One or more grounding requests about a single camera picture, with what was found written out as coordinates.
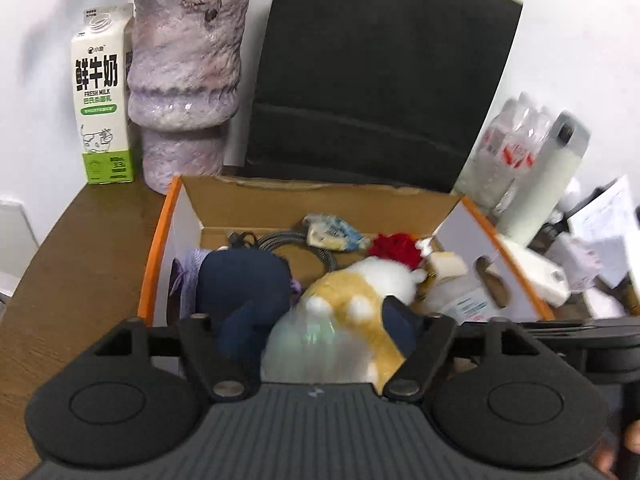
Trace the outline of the dark navy cloth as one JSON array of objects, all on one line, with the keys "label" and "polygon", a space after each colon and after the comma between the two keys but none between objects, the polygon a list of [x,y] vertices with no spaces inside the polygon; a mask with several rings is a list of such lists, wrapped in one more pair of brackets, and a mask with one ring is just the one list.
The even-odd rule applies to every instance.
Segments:
[{"label": "dark navy cloth", "polygon": [[286,261],[260,249],[210,252],[198,271],[195,311],[212,322],[218,351],[258,367],[273,326],[291,307]]}]

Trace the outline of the iridescent wrapper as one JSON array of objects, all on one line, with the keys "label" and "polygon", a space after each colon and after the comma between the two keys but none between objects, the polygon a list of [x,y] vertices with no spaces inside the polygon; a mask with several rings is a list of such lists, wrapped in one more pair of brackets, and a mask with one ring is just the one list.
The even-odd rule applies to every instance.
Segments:
[{"label": "iridescent wrapper", "polygon": [[260,378],[281,384],[337,382],[337,336],[328,314],[300,307],[289,310],[269,335]]}]

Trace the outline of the yellow white plush toy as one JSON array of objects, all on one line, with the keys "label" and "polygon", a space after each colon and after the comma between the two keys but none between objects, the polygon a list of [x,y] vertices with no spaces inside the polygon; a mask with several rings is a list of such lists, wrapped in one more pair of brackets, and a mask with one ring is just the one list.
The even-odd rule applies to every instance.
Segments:
[{"label": "yellow white plush toy", "polygon": [[411,310],[426,272],[378,257],[323,275],[298,305],[329,318],[368,344],[367,381],[381,392],[405,359],[416,350],[422,318]]}]

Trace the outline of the blue snack packet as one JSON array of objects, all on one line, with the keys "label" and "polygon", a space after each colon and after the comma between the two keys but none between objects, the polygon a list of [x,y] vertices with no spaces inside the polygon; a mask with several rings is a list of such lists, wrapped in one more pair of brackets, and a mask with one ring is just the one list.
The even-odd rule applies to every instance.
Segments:
[{"label": "blue snack packet", "polygon": [[307,214],[303,218],[309,246],[330,252],[358,252],[371,245],[370,237],[333,214]]}]

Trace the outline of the purple cloth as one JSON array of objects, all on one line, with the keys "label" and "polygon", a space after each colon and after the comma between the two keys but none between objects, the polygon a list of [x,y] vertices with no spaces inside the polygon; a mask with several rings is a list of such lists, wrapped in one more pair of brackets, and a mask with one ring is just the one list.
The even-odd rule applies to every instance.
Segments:
[{"label": "purple cloth", "polygon": [[248,307],[259,323],[276,322],[292,304],[292,273],[285,258],[255,248],[193,249],[178,262],[171,290],[180,315],[206,313],[223,321]]}]

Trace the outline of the red fabric rose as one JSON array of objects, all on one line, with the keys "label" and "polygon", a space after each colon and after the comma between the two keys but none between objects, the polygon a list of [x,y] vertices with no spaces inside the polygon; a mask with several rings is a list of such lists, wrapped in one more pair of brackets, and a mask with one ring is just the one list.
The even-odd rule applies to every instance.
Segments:
[{"label": "red fabric rose", "polygon": [[416,246],[418,241],[417,237],[407,233],[378,234],[372,240],[368,255],[393,260],[404,264],[410,270],[416,270],[423,261],[421,249]]}]

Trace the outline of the white tin box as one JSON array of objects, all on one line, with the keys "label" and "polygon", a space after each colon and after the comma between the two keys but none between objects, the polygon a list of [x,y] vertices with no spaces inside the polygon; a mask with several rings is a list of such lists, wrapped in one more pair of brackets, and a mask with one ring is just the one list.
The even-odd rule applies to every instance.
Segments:
[{"label": "white tin box", "polygon": [[600,258],[586,242],[565,232],[555,237],[544,256],[564,270],[571,292],[593,287],[603,269]]}]

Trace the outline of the white power bank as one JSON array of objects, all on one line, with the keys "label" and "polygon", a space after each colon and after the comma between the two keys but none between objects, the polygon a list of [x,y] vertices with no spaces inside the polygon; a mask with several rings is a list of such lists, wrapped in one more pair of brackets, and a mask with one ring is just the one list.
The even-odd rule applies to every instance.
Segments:
[{"label": "white power bank", "polygon": [[560,266],[501,234],[498,235],[498,240],[541,300],[554,308],[562,307],[567,302],[570,298],[570,284]]}]

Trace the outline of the paper sheets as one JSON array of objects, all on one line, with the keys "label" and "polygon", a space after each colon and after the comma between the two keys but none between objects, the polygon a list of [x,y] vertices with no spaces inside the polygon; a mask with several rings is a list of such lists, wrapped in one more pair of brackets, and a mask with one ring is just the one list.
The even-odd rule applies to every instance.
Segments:
[{"label": "paper sheets", "polygon": [[574,237],[594,245],[608,286],[616,287],[629,274],[639,288],[639,223],[627,176],[572,214],[568,227]]}]

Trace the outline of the white thermos bottle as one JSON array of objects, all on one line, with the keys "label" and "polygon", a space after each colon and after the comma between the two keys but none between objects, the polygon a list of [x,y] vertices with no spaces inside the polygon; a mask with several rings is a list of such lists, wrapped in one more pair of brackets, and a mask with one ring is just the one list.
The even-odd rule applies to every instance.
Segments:
[{"label": "white thermos bottle", "polygon": [[555,119],[533,167],[518,185],[496,230],[526,247],[559,203],[590,143],[590,132],[572,114]]}]

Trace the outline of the red cardboard box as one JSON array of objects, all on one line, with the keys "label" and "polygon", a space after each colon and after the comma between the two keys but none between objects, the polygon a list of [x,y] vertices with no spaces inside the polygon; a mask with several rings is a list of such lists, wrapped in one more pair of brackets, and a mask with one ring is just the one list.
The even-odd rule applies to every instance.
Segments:
[{"label": "red cardboard box", "polygon": [[550,320],[522,268],[489,221],[466,197],[388,185],[176,177],[165,197],[143,275],[138,315],[165,322],[174,260],[196,248],[218,249],[232,233],[261,240],[294,231],[302,244],[282,248],[296,281],[307,286],[323,272],[360,260],[380,234],[404,234],[426,248],[453,252],[469,269],[480,258],[502,279],[513,321]]}]

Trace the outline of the purple marbled vase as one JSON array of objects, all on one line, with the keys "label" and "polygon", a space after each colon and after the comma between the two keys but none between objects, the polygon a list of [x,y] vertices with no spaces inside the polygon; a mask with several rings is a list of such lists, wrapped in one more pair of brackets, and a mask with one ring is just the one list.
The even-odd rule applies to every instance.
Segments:
[{"label": "purple marbled vase", "polygon": [[249,3],[134,0],[128,113],[140,128],[144,182],[157,193],[178,174],[224,166]]}]

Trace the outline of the milk carton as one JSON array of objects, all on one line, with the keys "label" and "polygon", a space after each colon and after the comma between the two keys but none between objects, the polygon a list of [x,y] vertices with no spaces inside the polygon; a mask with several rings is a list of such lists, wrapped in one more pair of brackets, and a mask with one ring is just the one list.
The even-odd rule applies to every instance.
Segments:
[{"label": "milk carton", "polygon": [[131,3],[89,9],[70,42],[74,111],[90,184],[134,180],[127,112],[133,19]]}]

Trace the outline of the black paper bag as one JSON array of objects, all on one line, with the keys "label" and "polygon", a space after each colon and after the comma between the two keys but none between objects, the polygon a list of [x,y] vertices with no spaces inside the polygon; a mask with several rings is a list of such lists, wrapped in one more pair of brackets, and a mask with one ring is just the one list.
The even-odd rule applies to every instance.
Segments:
[{"label": "black paper bag", "polygon": [[451,191],[521,12],[516,0],[272,0],[246,170]]}]

